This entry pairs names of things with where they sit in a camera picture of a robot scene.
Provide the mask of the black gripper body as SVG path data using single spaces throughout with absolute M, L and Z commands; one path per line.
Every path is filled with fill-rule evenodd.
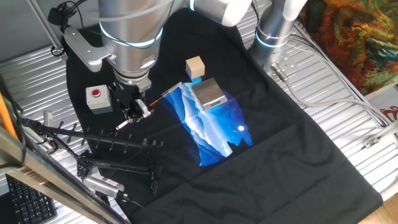
M 137 107 L 136 99 L 140 96 L 137 86 L 116 81 L 116 98 L 122 109 Z

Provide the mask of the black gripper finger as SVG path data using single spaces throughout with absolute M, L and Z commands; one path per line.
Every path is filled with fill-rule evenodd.
M 139 121 L 149 117 L 153 113 L 153 109 L 142 99 L 136 99 L 136 104 L 139 108 Z
M 128 123 L 132 124 L 139 122 L 138 115 L 131 108 L 121 108 L 121 111 L 123 112 L 124 117 Z

